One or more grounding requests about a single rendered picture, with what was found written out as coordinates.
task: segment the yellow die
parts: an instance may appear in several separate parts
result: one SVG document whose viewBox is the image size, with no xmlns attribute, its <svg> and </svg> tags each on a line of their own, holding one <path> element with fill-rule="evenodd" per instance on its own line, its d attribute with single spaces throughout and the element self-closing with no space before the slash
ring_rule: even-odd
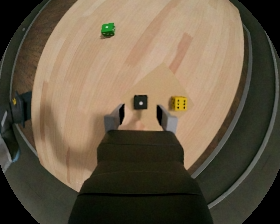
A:
<svg viewBox="0 0 280 224">
<path fill-rule="evenodd" d="M 183 96 L 172 96 L 171 106 L 175 111 L 187 110 L 187 98 Z"/>
</svg>

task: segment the round wooden tabletop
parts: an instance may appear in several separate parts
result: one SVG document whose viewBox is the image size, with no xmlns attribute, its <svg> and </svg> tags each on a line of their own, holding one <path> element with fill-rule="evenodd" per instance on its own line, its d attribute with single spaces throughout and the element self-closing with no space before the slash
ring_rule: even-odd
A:
<svg viewBox="0 0 280 224">
<path fill-rule="evenodd" d="M 114 23 L 115 35 L 101 36 Z M 162 130 L 156 104 L 178 119 L 191 167 L 220 129 L 244 57 L 238 9 L 228 0 L 78 0 L 55 27 L 33 86 L 32 127 L 41 164 L 79 191 L 95 169 L 104 115 L 125 103 L 119 129 Z M 141 116 L 134 95 L 148 96 Z M 174 95 L 188 108 L 169 107 Z"/>
</svg>

